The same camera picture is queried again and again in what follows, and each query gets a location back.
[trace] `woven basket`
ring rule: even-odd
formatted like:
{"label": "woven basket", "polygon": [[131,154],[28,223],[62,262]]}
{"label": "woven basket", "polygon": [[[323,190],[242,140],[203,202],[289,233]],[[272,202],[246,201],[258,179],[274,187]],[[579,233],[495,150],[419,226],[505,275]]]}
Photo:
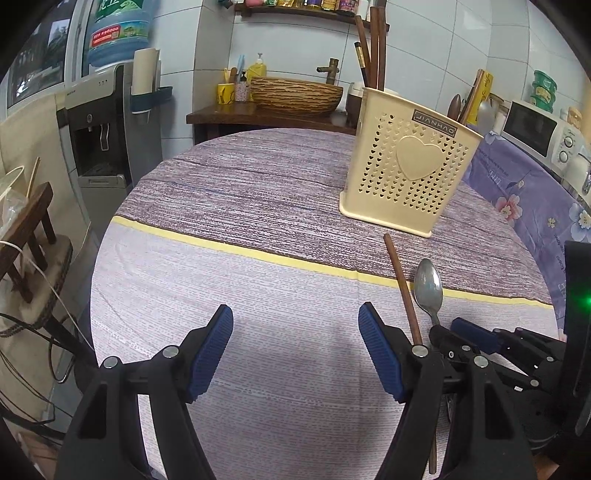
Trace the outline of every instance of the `woven basket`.
{"label": "woven basket", "polygon": [[341,213],[431,236],[481,140],[433,110],[364,89]]}
{"label": "woven basket", "polygon": [[322,115],[335,111],[343,88],[326,83],[274,77],[253,77],[252,98],[257,105],[294,115]]}

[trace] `wall-mounted shelf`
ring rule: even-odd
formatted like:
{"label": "wall-mounted shelf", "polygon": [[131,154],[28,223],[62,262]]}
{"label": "wall-mounted shelf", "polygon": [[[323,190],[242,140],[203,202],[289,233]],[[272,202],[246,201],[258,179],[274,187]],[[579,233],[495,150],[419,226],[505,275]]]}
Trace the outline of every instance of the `wall-mounted shelf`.
{"label": "wall-mounted shelf", "polygon": [[[345,15],[339,15],[335,12],[312,10],[309,8],[271,7],[269,5],[264,5],[262,7],[247,7],[245,4],[235,4],[234,12],[236,14],[240,13],[242,17],[250,17],[252,14],[302,15],[303,17],[324,18],[326,20],[355,25],[355,17],[346,17]],[[369,29],[369,22],[364,20],[363,24],[365,28]],[[390,30],[390,25],[386,24],[386,31],[388,30]]]}

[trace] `yellow cup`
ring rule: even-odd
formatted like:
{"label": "yellow cup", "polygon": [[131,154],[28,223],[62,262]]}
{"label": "yellow cup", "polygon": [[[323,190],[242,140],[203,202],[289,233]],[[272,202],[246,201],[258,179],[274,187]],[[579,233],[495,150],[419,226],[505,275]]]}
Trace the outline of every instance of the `yellow cup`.
{"label": "yellow cup", "polygon": [[236,85],[234,83],[218,83],[217,84],[217,102],[220,105],[227,105],[234,103],[234,91]]}

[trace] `yellow stripe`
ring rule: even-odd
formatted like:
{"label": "yellow stripe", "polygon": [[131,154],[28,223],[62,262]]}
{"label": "yellow stripe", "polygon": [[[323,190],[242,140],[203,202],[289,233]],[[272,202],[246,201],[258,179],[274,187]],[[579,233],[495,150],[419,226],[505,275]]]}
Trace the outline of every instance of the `yellow stripe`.
{"label": "yellow stripe", "polygon": [[[112,222],[130,227],[140,232],[149,233],[150,235],[160,236],[169,240],[175,240],[184,244],[195,245],[196,247],[207,248],[218,252],[225,252],[233,255],[241,255],[243,257],[254,258],[263,262],[273,263],[275,265],[282,265],[284,267],[293,267],[299,270],[306,270],[309,272],[322,273],[325,275],[332,275],[334,277],[349,278],[351,280],[359,280],[364,283],[371,283],[373,285],[380,285],[383,287],[399,288],[398,281],[393,278],[380,277],[378,275],[370,275],[367,273],[360,273],[356,270],[346,270],[339,267],[331,267],[330,265],[323,265],[307,260],[300,260],[298,258],[286,257],[283,255],[263,252],[253,248],[239,247],[238,245],[224,244],[215,242],[213,240],[205,240],[196,236],[185,235],[183,233],[172,232],[170,230],[163,230],[155,226],[144,225],[143,223],[128,220],[120,216],[113,217]],[[412,282],[407,282],[410,289],[413,288]],[[446,297],[454,299],[464,299],[471,301],[484,301],[487,303],[498,303],[503,305],[532,305],[535,307],[542,307],[545,309],[552,309],[552,305],[547,305],[537,300],[529,300],[522,298],[503,298],[493,297],[489,295],[482,295],[479,293],[470,293],[461,290],[443,289]]]}

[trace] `tiled wall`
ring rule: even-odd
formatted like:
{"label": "tiled wall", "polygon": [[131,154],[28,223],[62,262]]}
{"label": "tiled wall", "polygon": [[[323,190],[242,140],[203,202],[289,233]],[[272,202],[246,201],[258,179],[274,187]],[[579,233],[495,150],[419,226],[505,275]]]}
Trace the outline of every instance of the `tiled wall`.
{"label": "tiled wall", "polygon": [[587,75],[573,51],[555,26],[528,2],[530,20],[530,57],[527,66],[527,78],[524,99],[529,99],[534,80],[534,70],[542,70],[550,75],[558,85],[554,113],[560,114],[561,108],[575,106],[582,110],[584,89]]}
{"label": "tiled wall", "polygon": [[[455,94],[467,95],[486,67],[491,0],[388,0],[387,88],[442,113]],[[262,52],[269,76],[326,81],[316,67],[339,59],[338,85],[361,81],[355,41],[347,24],[292,15],[260,14],[234,20],[229,66]]]}
{"label": "tiled wall", "polygon": [[493,91],[505,100],[529,100],[534,70],[558,84],[554,113],[583,101],[585,73],[570,47],[546,16],[528,0],[493,0],[487,69]]}
{"label": "tiled wall", "polygon": [[233,12],[216,0],[157,0],[154,17],[151,46],[160,49],[161,84],[173,87],[173,100],[161,108],[163,157],[170,158],[193,145],[186,115],[215,101],[207,92],[228,63]]}

